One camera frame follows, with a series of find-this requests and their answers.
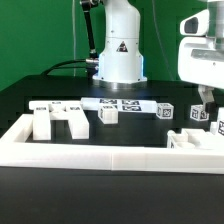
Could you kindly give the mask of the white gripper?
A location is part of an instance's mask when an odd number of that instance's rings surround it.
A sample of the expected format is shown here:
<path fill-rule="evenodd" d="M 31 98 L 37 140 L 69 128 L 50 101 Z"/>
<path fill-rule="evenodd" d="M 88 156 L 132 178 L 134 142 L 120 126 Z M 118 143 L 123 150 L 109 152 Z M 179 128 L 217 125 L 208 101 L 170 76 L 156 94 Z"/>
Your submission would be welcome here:
<path fill-rule="evenodd" d="M 178 74 L 201 84 L 198 92 L 207 113 L 215 111 L 213 90 L 224 89 L 224 9 L 206 9 L 180 23 Z"/>

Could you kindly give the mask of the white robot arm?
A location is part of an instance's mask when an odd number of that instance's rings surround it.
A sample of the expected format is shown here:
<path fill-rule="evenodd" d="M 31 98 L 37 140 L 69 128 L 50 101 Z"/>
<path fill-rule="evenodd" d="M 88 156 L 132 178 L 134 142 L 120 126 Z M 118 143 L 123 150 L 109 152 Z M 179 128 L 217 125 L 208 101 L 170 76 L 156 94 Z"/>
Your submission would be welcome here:
<path fill-rule="evenodd" d="M 224 0 L 206 0 L 207 8 L 180 24 L 178 51 L 181 80 L 198 85 L 207 112 L 215 109 L 212 90 L 224 89 Z M 105 48 L 93 81 L 113 89 L 144 84 L 139 52 L 140 14 L 128 0 L 103 0 L 106 11 Z"/>

